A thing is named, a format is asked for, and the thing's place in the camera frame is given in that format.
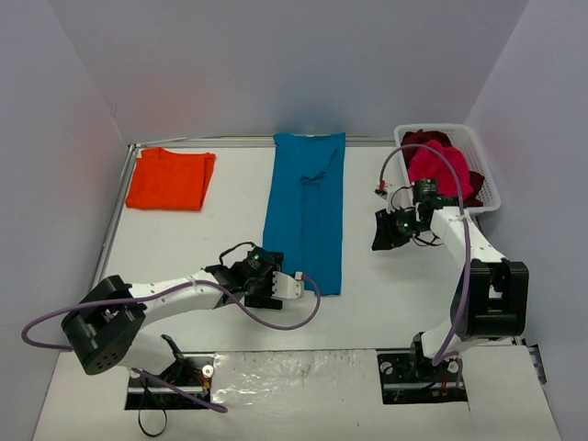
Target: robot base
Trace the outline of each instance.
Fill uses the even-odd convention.
[[[428,378],[417,378],[408,349],[378,351],[378,366],[384,404],[468,401],[465,387],[456,387],[456,374],[447,371],[447,365]]]

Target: blue pants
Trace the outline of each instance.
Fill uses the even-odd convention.
[[[274,140],[263,246],[285,254],[285,273],[303,271],[323,295],[341,294],[345,134]]]

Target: laundry basket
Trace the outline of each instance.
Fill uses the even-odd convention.
[[[485,211],[495,211],[500,208],[500,196],[498,195],[498,189],[490,173],[490,168],[484,158],[480,141],[478,137],[468,126],[463,124],[405,124],[398,126],[394,130],[394,138],[396,145],[401,145],[402,138],[407,131],[429,131],[437,130],[445,133],[451,140],[451,144],[458,150],[460,150],[466,161],[468,162],[469,170],[478,172],[485,177],[484,185],[482,186],[480,193],[476,199],[483,202],[483,207],[472,207],[468,209],[471,215],[483,213]],[[408,180],[408,171],[406,170],[406,164],[401,154],[397,155],[400,158],[402,177],[406,186],[410,185]]]

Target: white backdrop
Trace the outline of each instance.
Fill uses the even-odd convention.
[[[503,205],[482,222],[530,270],[526,333],[539,342],[561,435],[588,439],[588,4],[530,2],[469,115]]]
[[[463,122],[526,0],[50,0],[128,142]]]
[[[46,2],[0,2],[0,426],[32,437],[56,351],[24,324],[87,292],[125,149]],[[63,341],[59,321],[38,338]]]

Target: folded orange cloth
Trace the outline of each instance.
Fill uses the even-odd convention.
[[[172,153],[146,149],[137,158],[127,207],[199,211],[214,168],[214,153]]]

